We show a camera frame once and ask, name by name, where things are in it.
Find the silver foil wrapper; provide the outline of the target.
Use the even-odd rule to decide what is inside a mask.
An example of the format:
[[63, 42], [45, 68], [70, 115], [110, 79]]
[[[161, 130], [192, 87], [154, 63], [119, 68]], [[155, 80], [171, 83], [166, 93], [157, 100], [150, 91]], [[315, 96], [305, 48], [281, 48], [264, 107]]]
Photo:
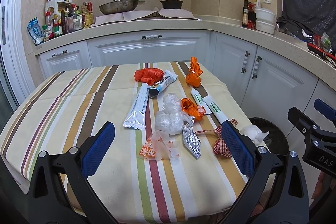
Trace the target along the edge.
[[197, 134], [194, 132], [194, 117], [190, 116], [188, 121], [185, 121], [185, 125], [182, 130], [183, 144], [193, 155], [195, 159], [199, 159], [201, 156], [201, 141]]

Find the stacked white bowls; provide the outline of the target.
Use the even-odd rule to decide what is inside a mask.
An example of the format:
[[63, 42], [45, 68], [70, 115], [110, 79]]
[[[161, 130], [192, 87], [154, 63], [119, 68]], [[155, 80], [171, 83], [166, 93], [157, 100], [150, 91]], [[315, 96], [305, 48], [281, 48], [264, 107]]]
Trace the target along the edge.
[[256, 12], [256, 30], [267, 34], [274, 34], [276, 27], [276, 15], [271, 10], [258, 7]]

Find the black trash bin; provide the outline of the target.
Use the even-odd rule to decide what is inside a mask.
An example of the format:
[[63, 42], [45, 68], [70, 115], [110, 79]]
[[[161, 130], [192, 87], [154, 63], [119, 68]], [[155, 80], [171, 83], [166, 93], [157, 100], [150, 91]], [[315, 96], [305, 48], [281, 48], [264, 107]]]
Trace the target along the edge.
[[262, 132], [269, 132], [264, 142], [272, 153], [286, 155], [289, 152], [288, 141], [283, 132], [272, 122], [258, 117], [249, 118]]

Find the red plastic bag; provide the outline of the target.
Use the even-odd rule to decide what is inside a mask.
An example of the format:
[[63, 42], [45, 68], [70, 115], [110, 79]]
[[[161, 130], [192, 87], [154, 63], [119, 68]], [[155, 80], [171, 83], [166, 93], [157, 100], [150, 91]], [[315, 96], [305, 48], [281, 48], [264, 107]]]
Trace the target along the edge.
[[134, 73], [134, 80], [136, 82], [146, 83], [153, 86], [163, 78], [163, 71], [158, 68], [143, 68], [136, 70]]

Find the dark sauce bottle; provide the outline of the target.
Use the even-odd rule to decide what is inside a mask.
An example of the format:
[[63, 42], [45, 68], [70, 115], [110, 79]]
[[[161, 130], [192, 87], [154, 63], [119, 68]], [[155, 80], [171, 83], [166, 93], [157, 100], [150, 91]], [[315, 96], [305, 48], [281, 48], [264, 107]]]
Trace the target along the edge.
[[248, 13], [249, 13], [248, 0], [244, 0], [242, 26], [245, 28], [248, 27]]

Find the white tissue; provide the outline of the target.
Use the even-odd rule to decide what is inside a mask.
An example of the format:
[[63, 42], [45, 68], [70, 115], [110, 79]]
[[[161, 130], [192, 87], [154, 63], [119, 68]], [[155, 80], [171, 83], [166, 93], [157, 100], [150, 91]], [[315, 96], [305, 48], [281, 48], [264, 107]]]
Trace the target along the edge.
[[256, 125], [252, 124], [242, 128], [240, 134], [249, 137], [254, 145], [258, 146], [268, 136], [269, 132], [262, 132]]

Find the clear plastic bag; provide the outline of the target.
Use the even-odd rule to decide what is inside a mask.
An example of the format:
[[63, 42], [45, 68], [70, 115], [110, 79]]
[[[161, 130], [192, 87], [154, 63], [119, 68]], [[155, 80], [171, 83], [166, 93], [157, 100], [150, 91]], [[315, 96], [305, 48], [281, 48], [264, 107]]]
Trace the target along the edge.
[[175, 93], [168, 93], [162, 99], [162, 110], [155, 116], [155, 129], [169, 135], [178, 135], [184, 125], [193, 118], [182, 110], [182, 101]]

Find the long white blue pouch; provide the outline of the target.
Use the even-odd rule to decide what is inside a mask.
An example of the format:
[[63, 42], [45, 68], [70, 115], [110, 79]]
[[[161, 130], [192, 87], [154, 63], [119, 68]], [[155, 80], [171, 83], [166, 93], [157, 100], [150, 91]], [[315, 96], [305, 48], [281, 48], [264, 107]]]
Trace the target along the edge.
[[142, 83], [140, 90], [137, 93], [135, 100], [132, 103], [130, 111], [123, 122], [125, 128], [135, 130], [145, 130], [145, 112], [149, 98], [149, 85]]

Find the metal wok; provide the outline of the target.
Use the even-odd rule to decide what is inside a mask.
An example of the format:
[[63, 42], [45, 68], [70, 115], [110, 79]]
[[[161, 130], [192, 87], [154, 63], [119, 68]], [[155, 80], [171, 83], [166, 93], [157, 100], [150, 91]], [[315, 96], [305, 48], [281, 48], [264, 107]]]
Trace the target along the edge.
[[104, 15], [133, 11], [138, 6], [138, 0], [112, 0], [99, 6]]

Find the white green sachet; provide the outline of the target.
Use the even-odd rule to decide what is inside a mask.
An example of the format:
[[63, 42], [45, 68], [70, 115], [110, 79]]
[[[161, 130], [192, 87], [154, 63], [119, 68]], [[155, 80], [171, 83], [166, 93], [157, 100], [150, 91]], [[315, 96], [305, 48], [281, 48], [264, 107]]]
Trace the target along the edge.
[[193, 89], [191, 91], [191, 95], [192, 95], [194, 101], [196, 102], [196, 104], [199, 107], [202, 107], [205, 110], [205, 113], [204, 113], [205, 115], [210, 115], [212, 113], [212, 111], [207, 106], [206, 102], [204, 101], [203, 97], [201, 96], [201, 94], [196, 89]]
[[219, 121], [220, 124], [229, 120], [228, 117], [221, 110], [219, 105], [214, 101], [214, 99], [210, 95], [205, 96], [203, 100], [205, 101], [206, 105], [212, 111], [212, 113], [214, 114], [214, 116], [216, 117], [216, 119]]

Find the small orange bag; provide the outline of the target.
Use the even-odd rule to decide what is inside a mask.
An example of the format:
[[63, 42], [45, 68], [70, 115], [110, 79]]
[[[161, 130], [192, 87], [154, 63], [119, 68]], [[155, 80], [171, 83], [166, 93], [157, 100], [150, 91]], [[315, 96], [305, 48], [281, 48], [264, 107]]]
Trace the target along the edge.
[[200, 121], [205, 116], [206, 110], [203, 106], [194, 104], [194, 102], [188, 98], [181, 99], [181, 108], [189, 116], [194, 117], [195, 121]]

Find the orange printed clear bag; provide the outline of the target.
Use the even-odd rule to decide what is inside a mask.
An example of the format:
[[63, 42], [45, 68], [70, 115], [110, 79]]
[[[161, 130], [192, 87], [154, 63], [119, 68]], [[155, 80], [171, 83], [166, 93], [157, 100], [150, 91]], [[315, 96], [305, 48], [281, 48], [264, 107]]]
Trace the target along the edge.
[[156, 130], [146, 139], [138, 155], [144, 159], [161, 161], [178, 159], [181, 153], [178, 143], [169, 134]]

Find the tall orange knotted bag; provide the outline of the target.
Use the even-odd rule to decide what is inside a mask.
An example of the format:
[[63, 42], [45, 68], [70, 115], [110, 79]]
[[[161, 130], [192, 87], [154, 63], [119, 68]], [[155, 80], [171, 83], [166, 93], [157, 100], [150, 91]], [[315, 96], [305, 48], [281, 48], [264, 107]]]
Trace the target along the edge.
[[194, 88], [198, 88], [201, 85], [201, 66], [199, 65], [196, 57], [191, 57], [189, 73], [186, 76], [186, 83]]

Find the white snack tube wrapper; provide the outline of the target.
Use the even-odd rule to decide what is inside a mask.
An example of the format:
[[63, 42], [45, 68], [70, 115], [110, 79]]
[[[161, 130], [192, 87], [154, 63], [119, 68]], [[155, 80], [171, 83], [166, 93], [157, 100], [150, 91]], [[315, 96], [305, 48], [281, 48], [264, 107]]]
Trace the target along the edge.
[[165, 70], [162, 79], [149, 87], [149, 97], [154, 98], [159, 95], [165, 88], [175, 82], [177, 78], [178, 76], [175, 73]]

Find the beige stove cover cloth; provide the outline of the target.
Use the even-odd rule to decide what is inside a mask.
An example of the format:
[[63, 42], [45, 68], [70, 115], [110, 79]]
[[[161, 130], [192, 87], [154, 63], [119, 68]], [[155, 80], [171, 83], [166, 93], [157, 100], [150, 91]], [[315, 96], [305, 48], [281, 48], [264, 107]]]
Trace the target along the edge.
[[116, 14], [98, 16], [94, 24], [92, 24], [92, 27], [117, 22], [128, 22], [134, 20], [157, 19], [157, 18], [198, 20], [198, 18], [195, 17], [192, 12], [184, 9], [160, 9], [159, 11], [138, 10], [138, 11], [127, 11]]

